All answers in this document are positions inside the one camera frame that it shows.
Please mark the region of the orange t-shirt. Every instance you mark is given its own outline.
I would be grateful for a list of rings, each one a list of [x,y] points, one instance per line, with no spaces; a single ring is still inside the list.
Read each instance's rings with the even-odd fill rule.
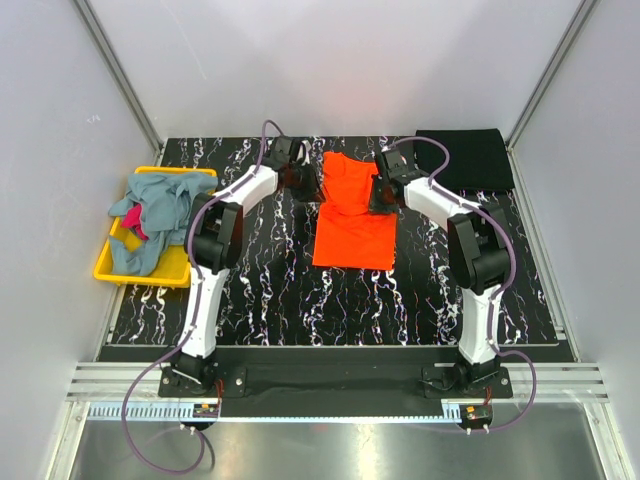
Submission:
[[[312,264],[388,271],[395,260],[397,215],[369,211],[375,164],[341,152],[323,155],[325,201],[320,205]]]

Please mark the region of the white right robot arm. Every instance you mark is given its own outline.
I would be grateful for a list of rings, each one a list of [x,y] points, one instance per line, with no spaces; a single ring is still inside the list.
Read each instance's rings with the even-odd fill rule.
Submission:
[[[500,208],[482,207],[425,177],[403,183],[373,177],[369,211],[414,210],[447,234],[450,272],[462,291],[463,321],[458,360],[425,384],[440,392],[476,396],[500,369],[498,319],[504,291],[516,273],[514,248]]]

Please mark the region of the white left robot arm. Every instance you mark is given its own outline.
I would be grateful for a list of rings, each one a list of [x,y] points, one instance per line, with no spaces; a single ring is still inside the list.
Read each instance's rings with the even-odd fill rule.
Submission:
[[[221,192],[200,194],[194,200],[185,238],[191,270],[187,319],[171,360],[173,372],[193,395],[206,395],[215,386],[220,302],[226,279],[243,251],[244,217],[282,188],[300,202],[324,200],[309,164],[252,168]]]

